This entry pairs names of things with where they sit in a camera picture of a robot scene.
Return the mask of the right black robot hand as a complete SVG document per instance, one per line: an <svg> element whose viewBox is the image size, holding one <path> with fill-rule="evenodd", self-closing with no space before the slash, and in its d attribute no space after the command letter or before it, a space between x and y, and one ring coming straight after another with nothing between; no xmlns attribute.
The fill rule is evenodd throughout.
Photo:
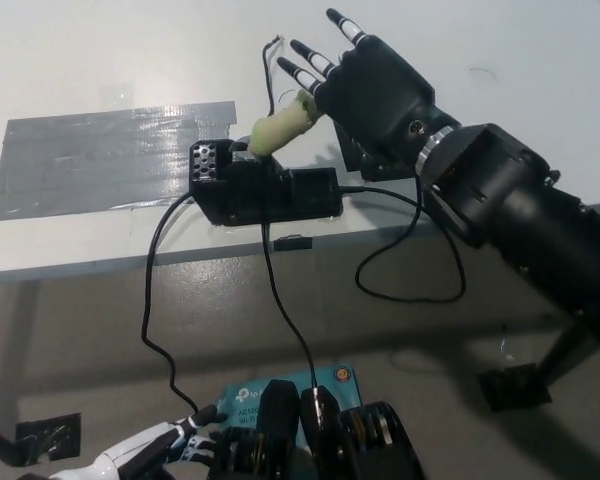
<svg viewBox="0 0 600 480"><path fill-rule="evenodd" d="M340 62L293 40L292 50L312 69L285 57L278 66L365 153L417 175L433 138L458 122L436 106L434 88L383 40L333 8L326 15L353 45Z"/></svg>

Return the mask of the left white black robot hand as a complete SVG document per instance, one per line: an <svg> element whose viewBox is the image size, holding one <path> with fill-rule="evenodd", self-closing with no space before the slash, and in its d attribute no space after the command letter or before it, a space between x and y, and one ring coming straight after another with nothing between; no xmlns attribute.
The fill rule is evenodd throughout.
<svg viewBox="0 0 600 480"><path fill-rule="evenodd" d="M102 452L88 466L63 470L53 479L152 479L175 462L212 464L215 442L201 430L227 419L213 404L172 422L145 429Z"/></svg>

